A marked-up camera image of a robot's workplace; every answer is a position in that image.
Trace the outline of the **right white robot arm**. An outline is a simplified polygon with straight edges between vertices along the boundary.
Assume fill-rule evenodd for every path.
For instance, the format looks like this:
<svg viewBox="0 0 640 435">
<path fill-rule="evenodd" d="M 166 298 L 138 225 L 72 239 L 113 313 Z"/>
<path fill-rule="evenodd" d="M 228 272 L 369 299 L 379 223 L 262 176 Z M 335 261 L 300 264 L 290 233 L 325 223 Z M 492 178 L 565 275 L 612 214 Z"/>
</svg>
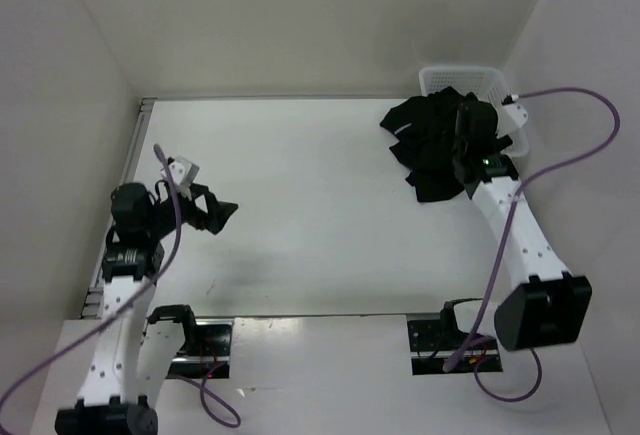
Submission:
<svg viewBox="0 0 640 435">
<path fill-rule="evenodd" d="M 511 293 L 497 306 L 494 328 L 508 351 L 577 341 L 592 296 L 551 248 L 520 190 L 511 158 L 501 151 L 498 111 L 465 100 L 456 109 L 452 164 L 458 182 L 498 241 Z"/>
</svg>

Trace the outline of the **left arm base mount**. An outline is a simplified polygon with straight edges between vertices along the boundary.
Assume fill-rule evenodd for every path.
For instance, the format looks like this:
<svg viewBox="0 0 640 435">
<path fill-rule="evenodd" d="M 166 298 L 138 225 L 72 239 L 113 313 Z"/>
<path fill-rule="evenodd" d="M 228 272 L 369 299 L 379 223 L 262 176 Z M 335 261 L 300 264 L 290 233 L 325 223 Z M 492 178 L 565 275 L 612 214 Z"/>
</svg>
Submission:
<svg viewBox="0 0 640 435">
<path fill-rule="evenodd" d="M 234 320 L 198 317 L 191 340 L 177 350 L 167 379 L 228 379 Z"/>
</svg>

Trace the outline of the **black shorts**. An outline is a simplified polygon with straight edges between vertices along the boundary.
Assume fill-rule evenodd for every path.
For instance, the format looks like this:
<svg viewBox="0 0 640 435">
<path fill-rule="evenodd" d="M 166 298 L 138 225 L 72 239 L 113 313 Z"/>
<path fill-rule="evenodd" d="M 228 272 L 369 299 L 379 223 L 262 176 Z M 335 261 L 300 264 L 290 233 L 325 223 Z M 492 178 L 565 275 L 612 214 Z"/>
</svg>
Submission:
<svg viewBox="0 0 640 435">
<path fill-rule="evenodd" d="M 481 101 L 473 93 L 463 95 L 447 87 L 407 99 L 391 108 L 380 122 L 380 127 L 397 139 L 389 150 L 409 170 L 406 182 L 415 189 L 420 203 L 447 201 L 463 191 L 454 174 L 452 156 L 457 108 L 466 100 Z M 508 135 L 499 137 L 496 132 L 496 136 L 499 152 L 512 144 Z"/>
</svg>

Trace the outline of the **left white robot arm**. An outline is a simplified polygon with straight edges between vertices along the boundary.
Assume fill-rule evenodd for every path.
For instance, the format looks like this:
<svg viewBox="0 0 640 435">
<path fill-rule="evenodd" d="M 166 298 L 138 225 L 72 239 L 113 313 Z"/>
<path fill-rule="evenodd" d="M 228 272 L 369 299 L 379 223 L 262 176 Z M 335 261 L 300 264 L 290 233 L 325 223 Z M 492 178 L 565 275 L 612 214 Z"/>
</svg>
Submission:
<svg viewBox="0 0 640 435">
<path fill-rule="evenodd" d="M 156 275 L 173 259 L 161 241 L 179 235 L 184 224 L 216 235 L 237 209 L 200 184 L 169 189 L 165 200 L 137 182 L 113 190 L 102 260 L 103 322 L 75 405 L 57 412 L 56 433 L 157 433 L 155 407 L 171 362 L 200 340 L 190 306 L 151 305 Z"/>
</svg>

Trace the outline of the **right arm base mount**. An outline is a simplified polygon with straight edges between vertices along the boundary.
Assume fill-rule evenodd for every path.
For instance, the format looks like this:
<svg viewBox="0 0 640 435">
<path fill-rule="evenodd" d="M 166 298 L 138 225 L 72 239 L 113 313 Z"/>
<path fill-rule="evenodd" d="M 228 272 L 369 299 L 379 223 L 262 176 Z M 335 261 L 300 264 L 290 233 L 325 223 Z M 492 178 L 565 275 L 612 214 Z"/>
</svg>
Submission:
<svg viewBox="0 0 640 435">
<path fill-rule="evenodd" d="M 407 317 L 414 376 L 444 375 L 444 362 L 467 337 L 467 333 L 458 326 L 455 309 L 459 305 L 475 301 L 479 301 L 479 298 L 454 299 L 446 301 L 439 312 Z M 472 373 L 477 365 L 480 365 L 480 373 L 503 371 L 496 341 L 491 340 L 467 349 L 453 373 Z"/>
</svg>

